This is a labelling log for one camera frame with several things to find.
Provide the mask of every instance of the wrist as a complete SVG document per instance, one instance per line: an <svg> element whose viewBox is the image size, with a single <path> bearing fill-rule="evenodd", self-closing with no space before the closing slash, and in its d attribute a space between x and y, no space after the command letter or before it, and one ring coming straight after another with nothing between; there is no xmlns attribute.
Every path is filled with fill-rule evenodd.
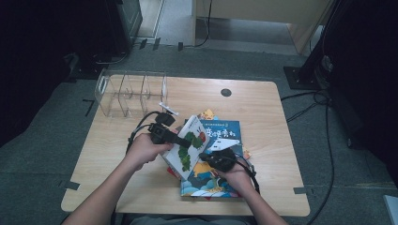
<svg viewBox="0 0 398 225"><path fill-rule="evenodd" d="M119 167L124 171L124 173L129 174L130 176L140 170L139 163L126 160L125 158L120 162Z"/></svg>
<svg viewBox="0 0 398 225"><path fill-rule="evenodd" d="M241 191L239 192L239 194L246 199L248 196L253 195L254 193L257 193L257 191L254 189L254 187L252 186L252 184L242 187Z"/></svg>

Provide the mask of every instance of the acrylic box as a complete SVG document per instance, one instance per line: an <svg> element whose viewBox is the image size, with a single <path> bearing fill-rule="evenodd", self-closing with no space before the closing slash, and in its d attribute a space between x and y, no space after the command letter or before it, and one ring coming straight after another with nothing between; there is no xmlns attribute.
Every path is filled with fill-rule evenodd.
<svg viewBox="0 0 398 225"><path fill-rule="evenodd" d="M166 75L161 72L104 69L95 97L108 117L143 117L167 104Z"/></svg>

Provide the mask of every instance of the book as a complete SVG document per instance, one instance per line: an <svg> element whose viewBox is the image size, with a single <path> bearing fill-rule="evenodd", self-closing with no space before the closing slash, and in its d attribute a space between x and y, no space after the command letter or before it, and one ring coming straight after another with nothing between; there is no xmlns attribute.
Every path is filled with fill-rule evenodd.
<svg viewBox="0 0 398 225"><path fill-rule="evenodd" d="M232 146L231 149L237 155L243 156L239 121L201 120L201 122L210 139L207 149L218 139L239 140L239 144ZM198 159L189 177L181 180L180 185L180 194L184 197L240 197L224 178L219 177L215 169L201 159Z"/></svg>
<svg viewBox="0 0 398 225"><path fill-rule="evenodd" d="M164 152L161 156L177 177L186 180L198 161L199 154L206 149L210 139L196 115L190 117L177 136L190 141L191 146L186 148L175 144L171 150Z"/></svg>

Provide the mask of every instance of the controller cable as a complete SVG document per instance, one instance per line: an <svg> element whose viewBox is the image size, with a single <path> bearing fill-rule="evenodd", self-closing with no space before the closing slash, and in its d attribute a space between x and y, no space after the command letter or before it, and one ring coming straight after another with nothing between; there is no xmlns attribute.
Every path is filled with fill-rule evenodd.
<svg viewBox="0 0 398 225"><path fill-rule="evenodd" d="M135 130L132 131L130 137L128 138L129 144L127 145L126 154L129 152L129 149L130 149L130 147L131 147L131 145L132 145L132 142L134 141L134 138L135 138L135 135L137 134L137 132L140 131L142 128L149 127L149 125L144 125L144 126L142 126L142 124L144 123L144 121L145 121L145 120L149 117L149 115L151 115L151 114L157 114L157 115L159 115L159 114L161 114L161 112L159 112L159 111L150 112L150 113L146 114L146 115L143 117L143 119L141 119L140 123L138 123L137 127L135 128Z"/></svg>

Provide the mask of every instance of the colorful book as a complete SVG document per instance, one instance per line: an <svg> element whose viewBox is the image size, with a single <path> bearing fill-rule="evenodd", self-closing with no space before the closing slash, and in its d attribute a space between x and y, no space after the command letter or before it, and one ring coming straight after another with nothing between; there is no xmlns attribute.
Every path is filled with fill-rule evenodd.
<svg viewBox="0 0 398 225"><path fill-rule="evenodd" d="M201 120L201 122L210 139L207 144L207 149L217 139L239 140L239 144L232 146L231 149L236 154L243 156L239 121ZM181 196L189 197L239 197L239 194L228 185L226 180L219 177L216 170L201 159L198 160L189 177L185 180L181 180L180 191Z"/></svg>
<svg viewBox="0 0 398 225"><path fill-rule="evenodd" d="M178 137L191 142L189 148L175 144L174 147L163 153L161 156L181 180L187 180L193 167L201 154L207 147L209 137L201 121L196 115L185 123L178 132Z"/></svg>

